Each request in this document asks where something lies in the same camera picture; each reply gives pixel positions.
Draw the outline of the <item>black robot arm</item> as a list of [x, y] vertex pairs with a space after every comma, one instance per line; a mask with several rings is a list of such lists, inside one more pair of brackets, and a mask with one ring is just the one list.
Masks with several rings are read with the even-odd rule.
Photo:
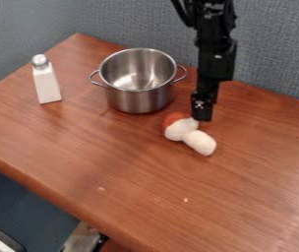
[[191, 117], [209, 122], [220, 83], [234, 79], [238, 40], [234, 0], [171, 0], [180, 19], [196, 31], [196, 88], [191, 93]]

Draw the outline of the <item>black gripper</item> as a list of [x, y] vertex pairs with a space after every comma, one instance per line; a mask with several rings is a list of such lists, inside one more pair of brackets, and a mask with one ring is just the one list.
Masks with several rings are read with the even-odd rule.
[[191, 117], [196, 121], [212, 120], [216, 93], [222, 82], [231, 81], [235, 73], [238, 41], [223, 37], [195, 39], [197, 47], [196, 88], [191, 92]]

